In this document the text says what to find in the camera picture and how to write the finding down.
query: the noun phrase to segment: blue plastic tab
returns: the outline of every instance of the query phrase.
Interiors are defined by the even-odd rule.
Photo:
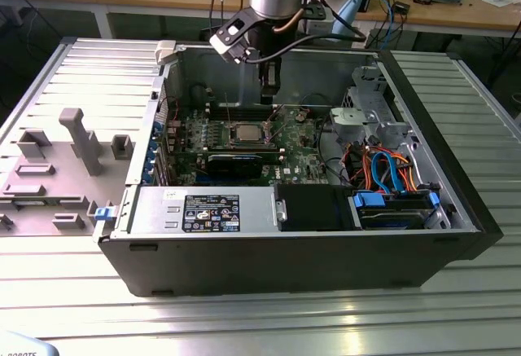
[[[161,124],[158,121],[154,121],[152,129],[154,130],[154,134],[160,134],[161,132],[163,132],[163,124]]]
[[[152,176],[149,173],[143,173],[141,174],[141,179],[145,183],[151,183],[152,182]]]
[[[429,193],[429,199],[431,199],[432,206],[434,208],[438,208],[440,206],[440,198],[435,192],[432,191],[431,193]]]
[[[360,193],[355,196],[355,207],[360,208],[364,206],[364,200],[361,199]]]
[[[94,220],[112,220],[117,218],[117,207],[99,207],[94,212]]]
[[[155,153],[152,150],[147,151],[147,160],[154,160],[155,159]]]
[[[355,196],[355,206],[360,207],[385,207],[385,200],[381,193],[362,192]]]
[[[150,171],[150,170],[154,169],[154,165],[151,162],[145,162],[143,169],[146,171]]]

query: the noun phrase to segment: workbench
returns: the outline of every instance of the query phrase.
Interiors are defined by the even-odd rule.
[[[60,140],[58,115],[64,107],[83,105],[86,127],[100,141],[114,134],[103,122],[114,109],[135,120],[119,125],[121,133],[138,134],[142,101],[153,81],[143,83],[159,72],[156,44],[93,39],[60,44],[0,129],[0,180],[20,154],[13,144],[20,127],[44,129]],[[465,75],[476,81],[463,62],[440,63],[447,56],[425,52],[419,58],[422,62],[405,61],[403,68],[435,79],[458,81],[454,78]],[[100,68],[91,67],[93,79],[85,80],[79,73],[90,59]],[[431,83],[419,87],[425,92],[422,103],[454,154],[466,160],[505,234],[474,261],[454,262],[420,288],[140,298],[90,236],[7,236],[0,238],[0,322],[49,341],[61,356],[519,355],[521,132],[482,86],[455,86],[440,94],[432,79],[422,80]],[[85,89],[69,94],[73,84],[98,94]],[[116,95],[107,94],[109,87]],[[115,98],[120,103],[110,109]]]
[[[108,14],[164,15],[208,17],[210,0],[29,0],[35,7],[56,10],[88,11],[95,16],[100,36],[114,38]],[[423,6],[412,0],[399,0],[410,5],[404,30],[426,33],[448,33],[490,37],[510,37],[521,18],[521,7],[497,8],[480,0],[463,0],[462,4]],[[239,9],[240,0],[224,0],[224,17],[230,18]],[[23,0],[0,0],[0,7],[26,7]],[[218,16],[220,3],[214,7]],[[358,13],[355,25],[364,33],[379,28],[385,21],[378,0],[371,0],[365,13]]]

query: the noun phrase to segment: gray floor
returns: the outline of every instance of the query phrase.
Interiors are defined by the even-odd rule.
[[[76,11],[47,11],[42,14],[64,36],[98,37],[94,16]],[[166,29],[160,27],[159,17],[152,15],[111,15],[113,28],[118,38],[161,39],[173,38],[194,41],[201,28],[208,26],[208,20],[196,18],[167,18]],[[416,33],[404,32],[400,45],[391,43],[392,49],[409,49]],[[418,51],[438,51],[444,35],[423,34],[416,45]],[[458,53],[482,80],[496,61],[501,51],[500,40],[496,44],[483,37],[465,36],[453,41],[448,51]],[[0,30],[0,120],[9,114],[10,108],[23,95],[32,79],[46,61],[46,52],[51,52],[58,44],[58,38],[33,11],[24,14],[24,25],[19,29]],[[521,91],[521,59],[506,70],[493,88],[493,93],[503,107],[513,116],[518,112],[510,96]]]

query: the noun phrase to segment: power supply label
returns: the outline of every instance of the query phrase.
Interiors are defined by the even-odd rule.
[[[241,231],[238,195],[186,196],[182,218],[185,232]]]

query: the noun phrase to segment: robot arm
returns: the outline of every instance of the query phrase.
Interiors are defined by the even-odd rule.
[[[258,64],[261,102],[271,103],[280,88],[280,55],[292,47],[314,38],[365,41],[365,36],[349,25],[360,3],[361,0],[250,0],[251,6],[218,29],[210,43],[226,61]],[[328,34],[313,34],[296,41],[299,21],[326,20],[325,7],[339,22],[331,22]],[[349,37],[346,30],[360,37]],[[250,48],[259,52],[259,59],[248,58]]]

